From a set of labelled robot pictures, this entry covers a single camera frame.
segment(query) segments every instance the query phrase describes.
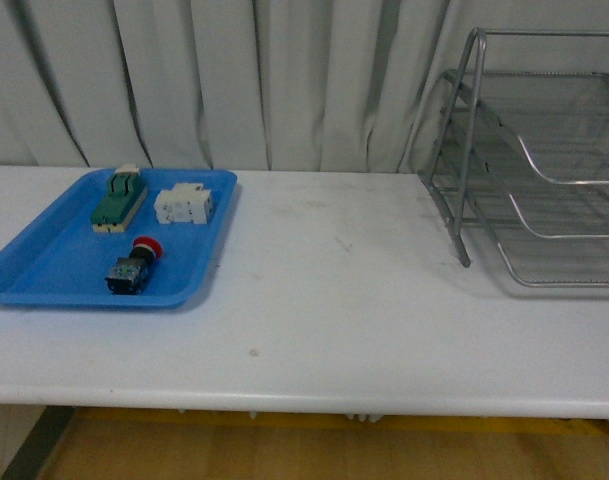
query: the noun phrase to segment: table surface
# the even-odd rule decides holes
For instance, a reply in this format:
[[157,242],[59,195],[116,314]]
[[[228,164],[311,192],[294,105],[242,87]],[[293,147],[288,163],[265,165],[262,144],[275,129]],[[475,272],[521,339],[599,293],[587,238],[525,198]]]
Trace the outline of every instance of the table surface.
[[[84,169],[0,167],[0,250]],[[236,172],[174,310],[0,306],[0,403],[609,418],[609,290],[455,258],[414,175]]]

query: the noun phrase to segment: blue tray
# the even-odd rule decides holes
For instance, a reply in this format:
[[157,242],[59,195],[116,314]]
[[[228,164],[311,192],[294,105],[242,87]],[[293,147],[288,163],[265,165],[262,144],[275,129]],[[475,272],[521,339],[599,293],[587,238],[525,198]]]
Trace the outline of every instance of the blue tray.
[[[237,177],[217,170],[142,170],[148,196],[124,233],[95,233],[90,215],[114,170],[75,182],[0,252],[0,303],[30,306],[177,307],[200,287]],[[153,204],[178,182],[204,183],[215,211],[207,225],[160,225]],[[133,239],[149,235],[164,254],[139,295],[113,295],[104,277]]]

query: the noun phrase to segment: table leg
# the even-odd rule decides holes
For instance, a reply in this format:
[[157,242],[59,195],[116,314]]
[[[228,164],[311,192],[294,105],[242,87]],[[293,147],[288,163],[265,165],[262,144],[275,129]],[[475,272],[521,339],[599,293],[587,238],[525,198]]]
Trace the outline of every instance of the table leg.
[[0,404],[0,478],[43,411],[40,405]]

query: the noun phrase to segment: metal wire rack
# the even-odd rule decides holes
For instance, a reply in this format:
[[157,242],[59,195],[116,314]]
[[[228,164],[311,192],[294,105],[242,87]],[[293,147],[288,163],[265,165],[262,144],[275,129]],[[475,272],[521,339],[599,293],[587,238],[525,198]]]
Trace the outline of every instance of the metal wire rack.
[[[474,29],[452,84],[430,170],[460,262],[465,204],[510,274],[532,286],[609,287],[609,73],[488,72],[487,36],[609,32]],[[475,69],[468,72],[473,47]],[[439,160],[450,178],[437,181]]]

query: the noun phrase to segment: white curtain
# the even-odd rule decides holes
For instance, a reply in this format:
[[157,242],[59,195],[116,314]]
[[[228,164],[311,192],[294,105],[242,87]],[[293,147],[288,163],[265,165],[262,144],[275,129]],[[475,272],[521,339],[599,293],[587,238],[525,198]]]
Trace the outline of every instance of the white curtain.
[[609,0],[0,0],[0,163],[417,170],[474,26],[609,29]]

